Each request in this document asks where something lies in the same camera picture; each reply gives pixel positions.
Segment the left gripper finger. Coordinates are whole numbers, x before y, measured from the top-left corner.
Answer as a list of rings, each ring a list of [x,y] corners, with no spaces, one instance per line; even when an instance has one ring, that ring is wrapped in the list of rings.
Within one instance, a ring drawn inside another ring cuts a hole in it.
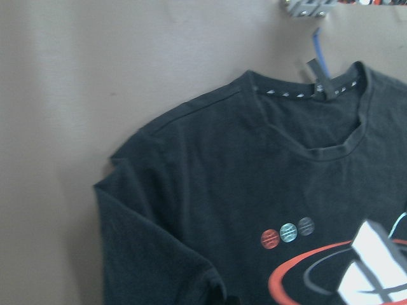
[[[237,296],[229,295],[225,302],[225,305],[240,305],[240,299]]]

